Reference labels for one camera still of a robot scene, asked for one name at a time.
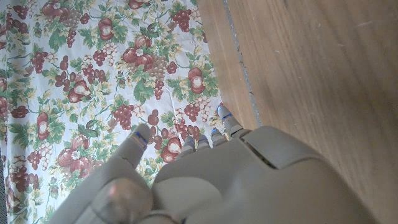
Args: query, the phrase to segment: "cloth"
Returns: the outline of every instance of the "cloth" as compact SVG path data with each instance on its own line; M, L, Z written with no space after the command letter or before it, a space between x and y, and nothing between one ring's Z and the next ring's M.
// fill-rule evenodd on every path
M150 185L189 135L222 129L196 0L1 0L9 223L45 223L139 123Z

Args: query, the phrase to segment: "fruit pattern fabric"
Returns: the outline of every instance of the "fruit pattern fabric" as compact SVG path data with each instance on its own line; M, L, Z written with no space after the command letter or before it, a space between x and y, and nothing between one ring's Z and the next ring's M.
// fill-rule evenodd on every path
M150 185L187 136L223 129L196 0L1 0L9 223L46 223L139 123Z

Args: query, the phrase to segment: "wood grain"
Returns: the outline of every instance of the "wood grain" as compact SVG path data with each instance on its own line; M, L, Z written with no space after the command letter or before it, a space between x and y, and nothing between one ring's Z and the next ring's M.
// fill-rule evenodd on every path
M217 7L210 13L220 14L221 2L201 0L200 6ZM397 223L398 2L228 5L262 124L314 147L380 221ZM211 30L229 27L204 25L209 40L220 38ZM210 45L214 57L216 50L232 48L222 38L215 45L224 47Z
M258 128L222 1L198 2L224 105L246 128Z

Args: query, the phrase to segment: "robot finger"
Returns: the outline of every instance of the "robot finger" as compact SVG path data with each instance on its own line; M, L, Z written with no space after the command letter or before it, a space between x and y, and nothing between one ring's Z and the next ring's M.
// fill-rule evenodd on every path
M227 142L226 138L220 133L218 129L212 130L211 140L213 141L213 147L219 146L220 144Z
M201 135L198 139L198 149L197 151L210 149L209 141L207 140L206 136Z
M175 159L181 159L182 157L189 155L193 152L195 152L195 142L193 137L188 136L187 138L185 138L184 146L181 149L181 153Z
M224 121L225 130L229 132L232 138L240 138L250 132L250 130L244 129L241 124L239 124L227 107L219 106L217 108L217 113Z
M148 125L140 124L135 130L131 131L113 156L120 156L127 159L132 166L136 168L144 151L147 149L147 143L150 137Z

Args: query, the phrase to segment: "robotic hand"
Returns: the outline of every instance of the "robotic hand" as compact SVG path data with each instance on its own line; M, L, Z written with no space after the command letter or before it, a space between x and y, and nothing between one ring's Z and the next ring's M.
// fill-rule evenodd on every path
M376 223L313 149L272 127L244 129L218 108L232 140L213 130L213 149L187 137L150 189L135 171L150 138L140 124L88 176L50 223Z

